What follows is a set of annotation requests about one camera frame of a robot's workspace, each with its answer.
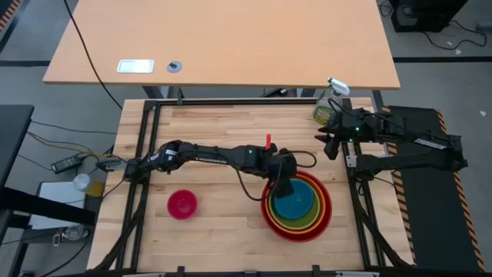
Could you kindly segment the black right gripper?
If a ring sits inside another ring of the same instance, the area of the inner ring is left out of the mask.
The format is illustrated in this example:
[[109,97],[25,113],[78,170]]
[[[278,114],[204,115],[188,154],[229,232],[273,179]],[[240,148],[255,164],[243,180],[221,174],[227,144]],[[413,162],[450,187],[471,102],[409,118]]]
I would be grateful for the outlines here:
[[316,135],[315,138],[325,144],[324,153],[330,160],[337,158],[340,142],[371,142],[371,129],[365,122],[366,115],[366,111],[361,108],[338,112],[328,119],[326,126],[318,129],[327,134]]

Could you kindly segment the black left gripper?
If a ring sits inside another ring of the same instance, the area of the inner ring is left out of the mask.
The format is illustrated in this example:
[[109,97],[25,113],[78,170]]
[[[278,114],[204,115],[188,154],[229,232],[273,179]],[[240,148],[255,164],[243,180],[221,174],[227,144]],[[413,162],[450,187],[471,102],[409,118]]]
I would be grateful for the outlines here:
[[297,160],[292,151],[271,147],[267,151],[268,179],[277,180],[274,185],[274,197],[282,199],[294,193],[290,178],[296,174]]

